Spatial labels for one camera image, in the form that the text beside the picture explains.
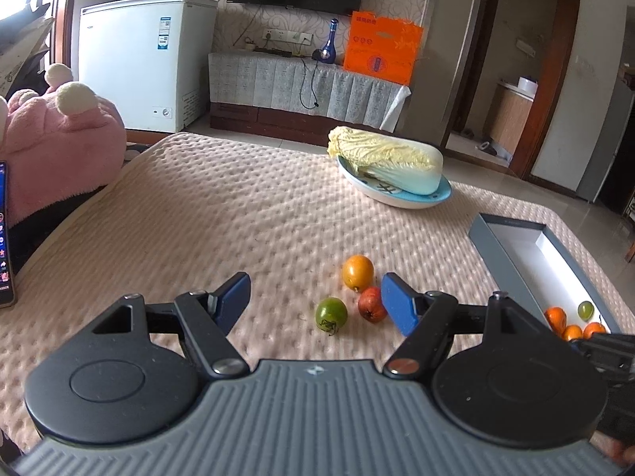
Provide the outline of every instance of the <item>freezer label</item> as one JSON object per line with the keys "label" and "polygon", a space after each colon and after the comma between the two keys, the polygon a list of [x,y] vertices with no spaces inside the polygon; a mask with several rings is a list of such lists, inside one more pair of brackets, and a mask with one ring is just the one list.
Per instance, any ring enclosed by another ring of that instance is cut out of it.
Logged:
{"label": "freezer label", "polygon": [[158,50],[167,50],[167,43],[169,41],[169,26],[171,23],[171,17],[162,17],[159,21],[159,38],[157,40]]}

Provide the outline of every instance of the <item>white freezer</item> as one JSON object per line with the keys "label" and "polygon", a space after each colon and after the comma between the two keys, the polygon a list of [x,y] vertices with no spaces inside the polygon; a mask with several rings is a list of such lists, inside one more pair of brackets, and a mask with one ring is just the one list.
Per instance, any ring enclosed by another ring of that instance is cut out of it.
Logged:
{"label": "white freezer", "polygon": [[214,0],[120,0],[81,10],[79,81],[127,129],[179,132],[209,101]]}

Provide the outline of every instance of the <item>pink plush toy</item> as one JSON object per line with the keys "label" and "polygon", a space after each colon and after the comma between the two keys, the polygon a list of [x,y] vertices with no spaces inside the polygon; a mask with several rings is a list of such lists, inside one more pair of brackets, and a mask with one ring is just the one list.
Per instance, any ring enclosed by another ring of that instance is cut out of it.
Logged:
{"label": "pink plush toy", "polygon": [[30,89],[0,96],[0,160],[8,163],[7,222],[72,195],[96,190],[119,174],[126,129],[115,106],[52,65],[43,96]]}

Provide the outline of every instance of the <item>orange bag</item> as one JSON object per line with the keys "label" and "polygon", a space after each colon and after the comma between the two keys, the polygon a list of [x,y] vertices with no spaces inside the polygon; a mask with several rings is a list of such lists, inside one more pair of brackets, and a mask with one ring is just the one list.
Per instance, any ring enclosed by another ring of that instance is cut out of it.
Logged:
{"label": "orange bag", "polygon": [[344,69],[408,85],[423,28],[406,19],[353,12]]}

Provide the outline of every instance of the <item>wallpaper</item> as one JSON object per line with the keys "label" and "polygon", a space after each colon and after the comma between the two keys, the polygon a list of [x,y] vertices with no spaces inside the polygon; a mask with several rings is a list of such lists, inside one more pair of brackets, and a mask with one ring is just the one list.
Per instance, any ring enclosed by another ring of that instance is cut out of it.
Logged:
{"label": "wallpaper", "polygon": [[[332,14],[310,10],[268,6],[263,6],[258,10],[258,6],[228,4],[226,0],[218,1],[218,15],[212,45],[212,49],[217,52],[231,49],[234,43],[236,43],[236,48],[242,48],[245,37],[252,39],[259,46],[263,46],[263,30],[265,28],[279,28],[314,34],[313,44],[302,47],[304,54],[310,54],[315,48],[326,42],[329,22],[334,17]],[[424,6],[425,0],[361,0],[360,10],[369,10],[388,17],[402,17],[420,23]],[[341,58],[348,41],[350,17],[338,16],[338,19],[340,24],[336,34],[335,49],[338,57]],[[245,28],[247,31],[240,38],[240,34]],[[299,45],[290,43],[273,44],[270,42],[269,47],[300,49]]]}

